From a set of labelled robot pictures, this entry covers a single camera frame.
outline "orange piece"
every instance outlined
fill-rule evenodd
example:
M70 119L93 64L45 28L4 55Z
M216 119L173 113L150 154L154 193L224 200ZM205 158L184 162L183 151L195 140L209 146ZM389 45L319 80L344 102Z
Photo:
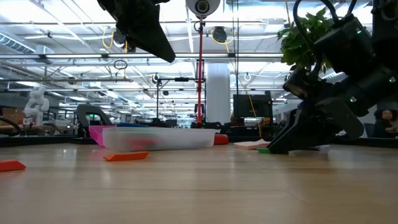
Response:
M17 160L5 160L0 161L0 172L2 171L12 171L12 170L23 170L26 166L21 164L21 162Z
M104 159L110 162L114 161L129 161L136 159L145 159L149 152L131 152L131 153L110 153L104 156Z
M228 136L226 134L216 134L214 136L214 144L228 144Z

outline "plastic container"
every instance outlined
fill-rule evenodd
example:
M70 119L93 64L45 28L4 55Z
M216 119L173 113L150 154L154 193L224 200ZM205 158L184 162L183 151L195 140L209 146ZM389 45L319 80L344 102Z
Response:
M214 145L215 129L107 128L105 147L123 151L199 149Z
M103 130L107 128L114 128L113 125L110 126L95 126L95 125L90 125L88 127L88 131L90 132L90 137L94 139L97 144L99 144L101 147L104 147L103 143Z

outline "white camera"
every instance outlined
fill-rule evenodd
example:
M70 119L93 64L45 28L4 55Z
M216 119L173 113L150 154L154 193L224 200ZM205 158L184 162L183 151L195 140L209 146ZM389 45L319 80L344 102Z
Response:
M187 6L198 17L206 17L215 12L221 0L187 0Z

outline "green leaves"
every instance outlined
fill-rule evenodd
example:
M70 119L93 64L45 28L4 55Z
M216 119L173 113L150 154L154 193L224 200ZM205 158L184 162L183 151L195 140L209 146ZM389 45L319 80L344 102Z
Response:
M326 8L317 12L315 15L307 13L305 18L299 18L300 24L307 31L308 38L313 42L323 37L329 31L333 25L332 19L325 17ZM296 64L297 67L311 67L315 63L315 57L310 51L304 38L299 33L297 27L289 27L281 30L278 33L278 40L284 35L287 36L282 39L280 51L284 53L281 62L287 65ZM325 72L326 69L330 68L330 64L327 60L323 60L322 70Z

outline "white column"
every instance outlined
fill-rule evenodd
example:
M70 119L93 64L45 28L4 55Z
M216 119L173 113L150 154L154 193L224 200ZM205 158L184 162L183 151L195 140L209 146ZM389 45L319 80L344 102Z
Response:
M227 63L209 63L207 66L207 122L230 122L231 93Z

